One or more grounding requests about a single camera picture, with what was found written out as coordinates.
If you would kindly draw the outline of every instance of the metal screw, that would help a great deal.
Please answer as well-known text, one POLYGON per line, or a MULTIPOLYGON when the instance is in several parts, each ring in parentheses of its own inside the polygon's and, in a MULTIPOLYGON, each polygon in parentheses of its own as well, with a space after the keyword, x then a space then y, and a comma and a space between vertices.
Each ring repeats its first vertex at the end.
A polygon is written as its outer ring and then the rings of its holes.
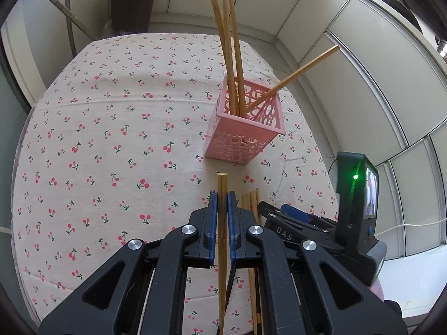
POLYGON ((127 246, 132 250, 139 249, 142 246, 142 241, 140 241, 139 239, 132 239, 131 241, 129 241, 127 246))
POLYGON ((184 234, 193 234, 195 232, 195 226, 191 224, 186 224, 185 226, 183 226, 182 232, 184 234))
POLYGON ((315 250, 317 249, 317 244, 314 241, 307 240, 303 242, 303 248, 305 250, 315 250))
POLYGON ((251 226, 249 231, 253 235, 259 235, 264 231, 264 229, 261 226, 251 226))

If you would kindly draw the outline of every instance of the floor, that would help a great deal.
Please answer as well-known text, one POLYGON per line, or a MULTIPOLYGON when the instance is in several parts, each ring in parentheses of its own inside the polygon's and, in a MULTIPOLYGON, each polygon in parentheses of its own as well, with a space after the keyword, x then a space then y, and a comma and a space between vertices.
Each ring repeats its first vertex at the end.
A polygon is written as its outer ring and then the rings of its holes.
MULTIPOLYGON (((217 34, 217 29, 208 28, 198 25, 180 24, 180 23, 151 23, 149 24, 150 33, 184 33, 184 34, 217 34)), ((286 60, 282 57, 281 53, 275 47, 274 44, 269 43, 264 40, 249 37, 247 35, 239 35, 242 41, 249 43, 264 60, 271 66, 273 73, 278 79, 284 79, 292 73, 292 69, 286 60)), ((295 80, 294 83, 289 84, 287 89, 294 95, 301 112, 303 113, 313 135, 318 148, 323 157, 323 161, 326 164, 327 170, 329 170, 330 165, 334 162, 334 153, 329 144, 328 138, 323 130, 320 120, 310 103, 309 98, 306 95, 303 87, 300 83, 295 80)), ((329 172, 329 177, 332 181, 332 185, 335 187, 337 182, 337 163, 332 166, 329 172)))

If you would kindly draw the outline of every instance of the pink plastic holder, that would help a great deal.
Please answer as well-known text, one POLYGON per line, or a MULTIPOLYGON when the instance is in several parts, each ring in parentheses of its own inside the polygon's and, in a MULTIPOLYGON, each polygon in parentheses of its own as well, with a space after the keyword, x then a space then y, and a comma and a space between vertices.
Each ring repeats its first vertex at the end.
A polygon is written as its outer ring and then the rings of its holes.
MULTIPOLYGON (((271 88, 249 80, 244 82, 247 107, 271 88)), ((205 156, 246 165, 276 135, 286 134, 279 95, 261 102, 247 112, 247 118, 242 118, 230 114, 226 74, 221 87, 208 126, 205 156)))

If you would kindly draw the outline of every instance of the cherry print tablecloth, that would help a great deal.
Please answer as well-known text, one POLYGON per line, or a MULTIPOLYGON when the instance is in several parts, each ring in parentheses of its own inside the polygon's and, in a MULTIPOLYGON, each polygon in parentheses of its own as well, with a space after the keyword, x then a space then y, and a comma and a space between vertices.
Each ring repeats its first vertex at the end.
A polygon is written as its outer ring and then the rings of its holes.
MULTIPOLYGON (((277 81, 256 51, 241 49, 246 78, 277 81)), ((238 195, 260 188, 273 205, 337 218, 318 147, 286 89, 287 135, 246 166, 203 157, 223 73, 214 35, 110 38, 87 46, 33 107, 17 149, 12 228, 37 322, 129 239, 154 241, 187 223, 207 205, 218 171, 229 173, 238 195)), ((185 334, 215 334, 217 272, 189 270, 185 334)), ((225 334, 253 328, 247 272, 238 270, 235 281, 225 334)))

